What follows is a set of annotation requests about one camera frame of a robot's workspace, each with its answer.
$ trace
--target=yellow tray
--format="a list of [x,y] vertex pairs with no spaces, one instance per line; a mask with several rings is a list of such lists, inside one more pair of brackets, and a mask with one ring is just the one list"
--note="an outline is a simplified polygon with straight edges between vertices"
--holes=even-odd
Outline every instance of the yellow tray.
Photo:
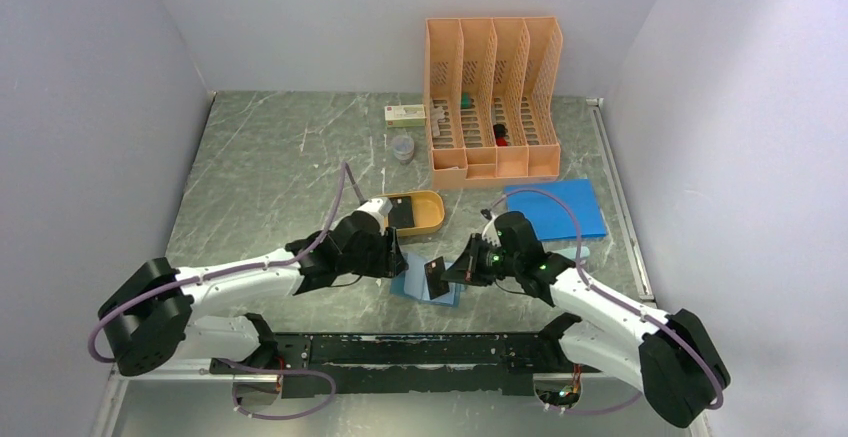
[[[412,218],[415,221],[415,227],[398,229],[398,237],[432,234],[442,227],[442,222],[445,220],[445,203],[442,201],[442,196],[432,190],[413,190],[383,194],[383,196],[412,198]],[[389,225],[389,219],[386,219],[386,225]]]

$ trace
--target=small plastic cup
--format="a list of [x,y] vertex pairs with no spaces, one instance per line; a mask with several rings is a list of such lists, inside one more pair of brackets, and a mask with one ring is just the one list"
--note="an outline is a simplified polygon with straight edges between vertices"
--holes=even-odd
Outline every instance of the small plastic cup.
[[415,141],[412,140],[412,137],[403,134],[396,135],[392,139],[392,154],[394,154],[395,158],[397,158],[401,164],[408,164],[412,162],[412,155],[415,153]]

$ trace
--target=wire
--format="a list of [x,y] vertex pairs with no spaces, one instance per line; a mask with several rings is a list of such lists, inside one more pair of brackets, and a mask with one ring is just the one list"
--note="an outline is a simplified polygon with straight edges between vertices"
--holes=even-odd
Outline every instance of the wire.
[[516,292],[516,291],[514,291],[514,290],[507,290],[507,289],[504,289],[503,287],[501,287],[501,284],[499,284],[497,280],[495,281],[495,285],[497,285],[499,289],[503,290],[503,291],[504,291],[504,292],[506,292],[507,294],[527,295],[527,294],[525,294],[524,292]]
[[583,379],[583,366],[574,364],[574,369],[571,371],[571,388],[574,392],[580,392],[580,385]]
[[[301,250],[300,253],[298,253],[296,256],[294,256],[294,257],[292,257],[291,259],[288,259],[288,260],[268,262],[267,265],[268,265],[269,268],[270,267],[287,267],[291,264],[294,264],[295,262],[299,262],[309,252],[312,252],[315,249],[315,247],[318,247],[318,244],[320,244],[327,237],[327,234],[330,231],[330,226],[333,225],[333,222],[336,219],[336,214],[339,211],[339,205],[341,204],[342,193],[344,192],[345,174],[347,174],[348,178],[350,178],[351,183],[353,184],[354,191],[357,194],[357,197],[360,199],[360,201],[362,200],[362,192],[359,190],[359,186],[356,184],[356,180],[354,180],[354,178],[353,178],[353,173],[350,170],[350,166],[348,165],[347,162],[343,161],[340,165],[340,168],[339,168],[339,184],[338,184],[338,189],[336,191],[336,197],[333,200],[333,205],[330,208],[330,213],[327,215],[327,221],[324,223],[324,227],[321,229],[321,232],[318,234],[318,236],[315,238],[315,240],[312,241],[311,244],[309,244],[306,248]],[[204,276],[204,279],[205,280],[217,279],[217,278],[220,278],[220,277],[224,277],[224,276],[227,276],[227,275],[234,274],[236,272],[244,272],[244,271],[247,271],[247,270],[262,269],[262,268],[265,268],[265,266],[266,266],[266,264],[264,262],[251,262],[251,263],[247,263],[247,264],[236,265],[236,266],[233,266],[233,267],[228,267],[228,268],[220,269],[220,270],[217,270],[217,271],[214,271],[214,272],[210,272],[210,273],[208,273]],[[168,292],[169,290],[173,290],[173,289],[176,289],[178,287],[185,286],[185,285],[196,284],[200,281],[201,281],[201,278],[196,276],[196,277],[190,277],[190,278],[185,279],[185,280],[178,280],[178,281],[175,281],[175,282],[169,282],[165,285],[162,285],[160,287],[156,287],[153,290],[149,290],[149,291],[147,291],[147,292],[145,292],[145,293],[143,293],[143,294],[141,294],[137,297],[134,297],[134,298],[128,300],[127,302],[124,302],[123,304],[112,309],[102,319],[100,319],[100,321],[97,322],[97,325],[94,326],[94,329],[91,331],[91,333],[88,336],[88,353],[89,353],[89,355],[91,355],[91,358],[93,358],[94,360],[96,360],[98,362],[102,362],[102,363],[105,363],[105,364],[115,362],[114,357],[106,357],[106,356],[102,355],[100,352],[98,352],[97,346],[96,346],[97,335],[100,333],[101,330],[103,330],[103,328],[106,325],[109,324],[109,322],[112,322],[119,315],[123,314],[127,310],[135,307],[136,305],[138,305],[138,304],[140,304],[140,303],[142,303],[142,302],[144,302],[148,299],[152,299],[154,297],[157,297],[161,294],[164,294],[165,292]]]
[[[557,204],[559,204],[559,206],[562,207],[562,209],[568,214],[568,217],[571,219],[571,223],[574,225],[574,231],[575,231],[575,234],[576,234],[575,240],[577,241],[577,243],[576,243],[577,251],[575,252],[575,255],[574,255],[574,267],[575,267],[575,270],[577,271],[577,275],[580,276],[580,280],[582,280],[583,283],[586,284],[586,287],[588,287],[590,290],[594,291],[595,293],[597,293],[601,297],[605,298],[606,300],[612,302],[613,304],[615,304],[615,305],[621,307],[622,309],[630,312],[631,314],[639,317],[640,319],[643,318],[642,313],[639,312],[639,309],[637,309],[636,307],[633,307],[632,305],[630,305],[627,302],[619,299],[618,297],[610,294],[609,292],[606,292],[603,289],[598,288],[597,286],[595,286],[595,284],[593,282],[591,282],[589,280],[589,277],[587,277],[586,274],[583,272],[583,265],[580,263],[580,250],[581,250],[582,245],[583,245],[583,238],[582,238],[581,231],[580,231],[580,222],[578,222],[577,216],[574,215],[574,212],[571,210],[571,207],[569,207],[568,204],[563,202],[559,197],[551,194],[550,192],[546,192],[546,191],[541,190],[541,189],[534,189],[534,188],[531,188],[531,187],[526,187],[526,188],[516,189],[516,190],[510,191],[510,192],[504,193],[504,195],[502,195],[500,198],[498,198],[496,201],[494,201],[491,206],[489,206],[489,211],[491,212],[491,209],[495,208],[496,205],[498,205],[501,202],[503,202],[504,200],[506,200],[506,198],[509,197],[510,195],[518,194],[518,193],[521,193],[521,192],[534,192],[534,193],[537,193],[537,194],[544,195],[544,196],[548,197],[549,199],[553,200],[554,202],[556,202]],[[645,314],[644,319],[647,322],[650,322],[651,324],[653,324],[654,326],[659,328],[660,330],[662,330],[666,335],[671,337],[671,339],[674,340],[674,342],[677,345],[679,345],[684,351],[686,351],[686,353],[689,354],[689,356],[692,358],[692,360],[694,360],[695,363],[698,364],[698,367],[700,367],[701,370],[704,372],[704,374],[707,376],[707,379],[710,381],[710,384],[713,387],[713,391],[716,394],[715,403],[707,405],[707,408],[711,409],[711,410],[721,408],[721,406],[724,405],[724,393],[722,392],[721,384],[719,384],[718,378],[715,376],[715,373],[713,373],[712,369],[710,369],[709,365],[707,365],[707,363],[704,362],[704,359],[701,358],[700,355],[698,355],[698,352],[696,352],[695,349],[693,349],[692,346],[689,345],[688,342],[683,340],[682,337],[677,335],[677,332],[675,332],[673,329],[671,329],[670,327],[668,327],[664,323],[660,322],[659,319],[655,318],[654,316],[652,316],[650,314]],[[607,409],[601,409],[601,410],[595,410],[595,411],[590,411],[590,410],[575,411],[575,410],[566,409],[566,413],[571,413],[571,414],[575,414],[575,415],[603,415],[603,414],[608,414],[608,413],[611,413],[611,412],[616,412],[618,410],[621,410],[621,409],[635,403],[637,400],[639,400],[639,397],[641,397],[641,395],[642,395],[642,393],[638,392],[630,400],[625,401],[625,402],[623,402],[622,404],[619,404],[619,405],[614,405],[614,406],[609,407]]]
[[238,362],[233,362],[232,360],[227,360],[227,359],[218,359],[218,360],[220,360],[221,362],[229,365],[230,367],[232,367],[236,370],[241,370],[243,372],[251,372],[251,373],[254,373],[254,374],[282,375],[282,376],[310,375],[310,376],[313,376],[313,377],[320,377],[320,378],[326,380],[330,384],[330,393],[329,393],[329,395],[327,395],[327,397],[320,404],[316,405],[315,407],[312,407],[311,409],[304,410],[303,412],[298,412],[296,414],[289,414],[289,415],[266,415],[266,414],[256,414],[256,413],[247,411],[244,407],[241,406],[241,404],[239,404],[238,395],[236,394],[236,386],[233,385],[233,392],[232,392],[233,406],[234,406],[233,410],[238,412],[241,415],[246,415],[247,417],[250,417],[252,419],[259,419],[259,420],[294,420],[294,419],[299,419],[301,417],[306,417],[307,415],[312,415],[315,412],[318,412],[319,410],[321,410],[324,407],[326,407],[327,405],[329,405],[330,402],[332,402],[332,400],[336,397],[336,381],[333,380],[332,376],[330,376],[329,374],[326,374],[324,372],[319,372],[317,370],[307,370],[307,369],[297,369],[297,370],[260,369],[258,367],[249,367],[247,365],[242,365],[242,364],[239,364]]
[[360,275],[359,277],[357,277],[357,278],[356,278],[356,280],[354,280],[353,282],[351,282],[351,283],[349,283],[349,284],[331,285],[331,286],[330,286],[330,288],[331,288],[331,289],[338,289],[339,287],[350,287],[351,285],[353,285],[353,284],[355,284],[355,283],[359,282],[360,280],[362,280],[362,276],[361,276],[361,275]]
[[[280,362],[280,370],[286,369],[286,362],[282,357],[277,357],[277,361]],[[277,376],[277,385],[275,386],[277,392],[281,392],[283,390],[283,374]]]

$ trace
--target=blue sheet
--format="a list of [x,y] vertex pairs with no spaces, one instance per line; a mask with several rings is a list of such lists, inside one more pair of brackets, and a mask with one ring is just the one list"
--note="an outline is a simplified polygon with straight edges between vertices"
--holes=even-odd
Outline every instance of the blue sheet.
[[[545,184],[511,185],[506,191],[534,188],[550,192],[571,207],[584,238],[605,237],[607,228],[589,179],[563,180]],[[539,240],[573,239],[577,236],[568,214],[556,202],[535,192],[522,192],[506,199],[509,210],[517,210],[533,224]]]
[[[447,294],[430,299],[430,290],[427,287],[427,277],[424,273],[424,264],[427,261],[420,255],[412,252],[403,252],[403,257],[406,259],[406,263],[409,264],[409,270],[392,279],[392,286],[389,289],[390,293],[409,297],[426,304],[447,305],[450,307],[459,305],[461,285],[451,282],[448,284],[450,290]],[[445,267],[450,267],[452,263],[445,262]]]

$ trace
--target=gray marble surface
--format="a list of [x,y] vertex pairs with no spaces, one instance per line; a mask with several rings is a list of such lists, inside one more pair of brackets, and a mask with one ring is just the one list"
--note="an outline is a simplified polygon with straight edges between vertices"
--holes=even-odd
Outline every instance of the gray marble surface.
[[[387,129],[383,107],[421,103],[416,94],[218,93],[168,246],[175,266],[214,265],[263,254],[320,228],[331,205],[339,162],[347,160],[366,196],[429,188],[423,127]],[[588,242],[587,270],[638,298],[627,238],[619,226],[607,169],[585,99],[555,97],[552,113],[562,144],[560,178],[589,178],[609,235]],[[401,165],[386,143],[396,133],[418,150]],[[502,189],[440,191],[446,217],[434,234],[401,239],[404,250],[452,260],[473,231],[480,209]],[[341,212],[357,206],[352,191]],[[573,242],[546,243],[549,250]],[[351,280],[343,277],[337,284]],[[510,280],[503,283],[517,289]],[[344,289],[321,289],[294,298],[259,299],[230,309],[261,313],[277,331],[520,331],[536,330],[558,312],[538,299],[497,287],[472,287],[455,308],[415,303],[389,294],[389,281],[363,278]]]
[[[584,376],[579,408],[603,409],[633,395],[613,379]],[[266,410],[284,415],[314,407],[312,399],[279,399]],[[263,422],[233,412],[228,383],[144,382],[127,389],[114,435],[122,437],[469,437],[569,435],[684,437],[645,399],[602,417],[545,412],[534,397],[499,392],[345,394],[320,412],[288,422]]]

